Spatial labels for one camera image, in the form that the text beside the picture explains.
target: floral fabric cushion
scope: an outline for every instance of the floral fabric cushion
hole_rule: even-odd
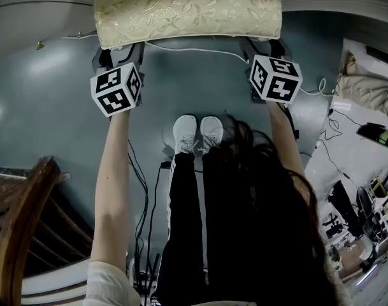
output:
[[[190,35],[280,37],[280,0],[94,0],[102,48]]]

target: person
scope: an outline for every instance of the person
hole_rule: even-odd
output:
[[[351,304],[327,259],[290,122],[282,106],[267,104],[273,141],[234,118],[222,140],[218,118],[201,121],[208,282],[194,174],[197,122],[191,115],[175,122],[169,240],[154,293],[161,305]],[[114,115],[104,147],[85,306],[141,303],[125,275],[128,126],[129,112]]]

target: concrete floor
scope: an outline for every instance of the concrete floor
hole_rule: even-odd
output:
[[[303,72],[303,88],[314,91],[324,76],[329,91],[335,87],[342,35],[334,31],[336,14],[285,13],[282,39],[287,53]],[[240,53],[234,38],[184,38],[158,41],[166,47],[200,47]],[[264,50],[267,43],[260,43]],[[72,179],[63,189],[72,205],[93,223],[94,188],[109,121],[90,97],[91,61],[99,46],[96,37],[50,40],[45,47],[17,52],[0,60],[0,166],[31,168],[45,155],[55,156]],[[151,210],[160,162],[174,146],[172,126],[184,113],[229,113],[254,129],[270,133],[265,105],[250,103],[244,72],[248,65],[229,56],[203,52],[167,52],[146,47],[143,106],[131,113],[130,141],[147,178]],[[291,106],[300,130],[300,151],[311,154],[329,106],[329,99],[300,92]],[[302,156],[305,164],[307,156]],[[198,159],[197,168],[201,169]],[[168,171],[158,187],[152,232],[153,251],[161,252],[167,239],[166,195]],[[134,224],[141,216],[144,195],[130,174]],[[199,193],[203,194],[198,175]]]

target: white sneaker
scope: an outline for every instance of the white sneaker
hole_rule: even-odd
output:
[[[182,115],[179,117],[173,127],[175,139],[175,154],[191,153],[197,142],[196,135],[196,119],[193,115]]]
[[[224,127],[221,121],[216,117],[205,117],[200,125],[201,134],[203,137],[203,154],[209,152],[211,147],[219,145],[224,135]]]

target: leg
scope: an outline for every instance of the leg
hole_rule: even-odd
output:
[[[238,185],[235,164],[203,157],[208,275],[214,300],[254,302],[261,285],[257,217],[250,193]]]
[[[182,130],[188,131],[189,135],[182,135]],[[195,305],[204,301],[205,294],[202,221],[194,154],[191,153],[196,132],[195,118],[179,118],[173,131],[176,156],[170,176],[169,237],[162,253],[155,295],[163,306]]]

